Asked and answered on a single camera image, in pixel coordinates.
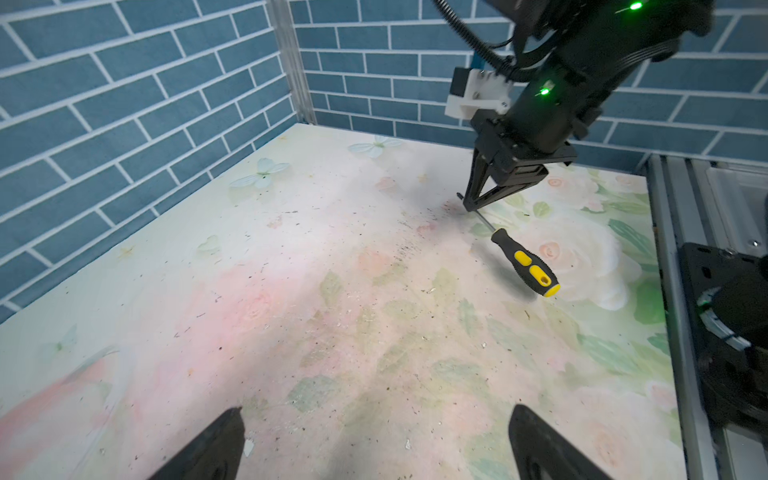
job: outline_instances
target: screwdriver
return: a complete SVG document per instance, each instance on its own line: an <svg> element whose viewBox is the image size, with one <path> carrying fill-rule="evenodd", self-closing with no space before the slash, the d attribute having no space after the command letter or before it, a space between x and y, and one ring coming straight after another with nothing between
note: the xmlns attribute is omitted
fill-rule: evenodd
<svg viewBox="0 0 768 480"><path fill-rule="evenodd" d="M461 194L456 194L459 200L464 200ZM503 228L496 228L482 216L480 210L475 210L482 223L491 229L491 242L499 245L507 259L512 262L515 271L531 290L539 295L550 297L560 290L558 278L544 261L531 253L520 243L515 242Z"/></svg>

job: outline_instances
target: printed flower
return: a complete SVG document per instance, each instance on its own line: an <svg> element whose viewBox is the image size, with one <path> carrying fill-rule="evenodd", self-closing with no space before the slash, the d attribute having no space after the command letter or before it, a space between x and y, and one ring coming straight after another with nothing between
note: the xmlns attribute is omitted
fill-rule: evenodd
<svg viewBox="0 0 768 480"><path fill-rule="evenodd" d="M603 211L605 197L598 195L598 184L584 168L565 169L558 164L547 165L549 175L523 195L531 202L560 204L575 210L588 208Z"/></svg>
<svg viewBox="0 0 768 480"><path fill-rule="evenodd" d="M606 190L618 194L647 194L648 185L645 177L637 175L618 174L607 170L600 170L598 174Z"/></svg>
<svg viewBox="0 0 768 480"><path fill-rule="evenodd" d="M365 152L371 158L378 158L384 152L385 147L397 147L398 145L402 145L402 140L376 135L373 138L372 144L350 145L349 151L355 153Z"/></svg>
<svg viewBox="0 0 768 480"><path fill-rule="evenodd" d="M651 380L645 384L645 396L661 411L669 413L677 408L677 395L674 388L666 383Z"/></svg>
<svg viewBox="0 0 768 480"><path fill-rule="evenodd" d="M256 188L267 188L272 184L271 174L276 174L279 171L288 168L288 164L275 164L270 158L259 159L259 170L255 175L248 175L247 177L238 178L230 184L232 188L249 187L250 185Z"/></svg>
<svg viewBox="0 0 768 480"><path fill-rule="evenodd" d="M641 274L640 265L621 252L608 228L582 217L533 219L515 239L552 268L563 300L591 300L606 310L619 310L629 300L627 282Z"/></svg>
<svg viewBox="0 0 768 480"><path fill-rule="evenodd" d="M557 429L611 478L683 480L680 447L652 403L637 393L581 387L553 411Z"/></svg>

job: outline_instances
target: blue brick wall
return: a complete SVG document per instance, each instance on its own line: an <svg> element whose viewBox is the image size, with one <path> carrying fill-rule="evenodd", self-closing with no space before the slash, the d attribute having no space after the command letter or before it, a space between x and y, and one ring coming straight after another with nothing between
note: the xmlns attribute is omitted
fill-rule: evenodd
<svg viewBox="0 0 768 480"><path fill-rule="evenodd" d="M510 36L483 0L449 3L482 39ZM634 170L650 153L768 161L768 4L717 5L709 36L686 33L680 53L643 65L608 99L574 142L581 163ZM291 11L319 123L472 145L466 123L442 114L453 69L472 51L431 0L293 0Z"/></svg>
<svg viewBox="0 0 768 480"><path fill-rule="evenodd" d="M0 2L0 323L296 122L265 2Z"/></svg>

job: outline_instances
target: white floral tabletop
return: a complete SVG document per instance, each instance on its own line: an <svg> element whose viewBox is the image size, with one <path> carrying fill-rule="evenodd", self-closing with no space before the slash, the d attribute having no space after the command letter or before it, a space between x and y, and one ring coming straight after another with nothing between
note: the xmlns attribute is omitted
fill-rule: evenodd
<svg viewBox="0 0 768 480"><path fill-rule="evenodd" d="M518 478L524 403L614 480L682 479L644 178L295 125L0 326L3 478L146 478L231 406L238 478Z"/></svg>

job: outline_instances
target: wall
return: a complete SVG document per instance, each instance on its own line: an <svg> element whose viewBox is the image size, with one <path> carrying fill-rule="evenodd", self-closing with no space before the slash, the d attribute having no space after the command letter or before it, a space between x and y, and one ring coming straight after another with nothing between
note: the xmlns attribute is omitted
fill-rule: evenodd
<svg viewBox="0 0 768 480"><path fill-rule="evenodd" d="M0 2L0 323L296 121L264 2Z"/></svg>
<svg viewBox="0 0 768 480"><path fill-rule="evenodd" d="M449 3L480 38L511 36L511 24L482 0ZM675 58L641 66L613 93L586 141L574 142L581 163L631 171L651 152L768 159L768 3L717 4L710 35L686 33ZM472 131L442 113L453 68L469 66L472 52L431 0L291 7L319 123L472 145Z"/></svg>

